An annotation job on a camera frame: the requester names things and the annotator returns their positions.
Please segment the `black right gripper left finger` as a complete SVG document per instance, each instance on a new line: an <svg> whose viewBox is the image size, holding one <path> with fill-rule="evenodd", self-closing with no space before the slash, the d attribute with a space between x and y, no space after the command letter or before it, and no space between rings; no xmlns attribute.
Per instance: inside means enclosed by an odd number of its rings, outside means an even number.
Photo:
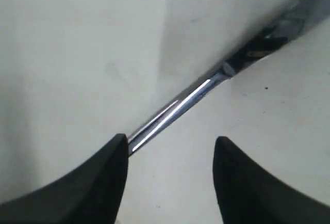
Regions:
<svg viewBox="0 0 330 224"><path fill-rule="evenodd" d="M1 223L115 223L128 172L128 141L116 134L60 179L1 204Z"/></svg>

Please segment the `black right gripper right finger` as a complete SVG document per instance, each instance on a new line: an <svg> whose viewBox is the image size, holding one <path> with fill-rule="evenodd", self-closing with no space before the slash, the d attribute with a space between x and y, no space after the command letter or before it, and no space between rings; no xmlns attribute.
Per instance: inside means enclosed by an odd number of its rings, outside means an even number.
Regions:
<svg viewBox="0 0 330 224"><path fill-rule="evenodd" d="M329 206L282 182L229 138L214 147L214 188L223 223L329 223Z"/></svg>

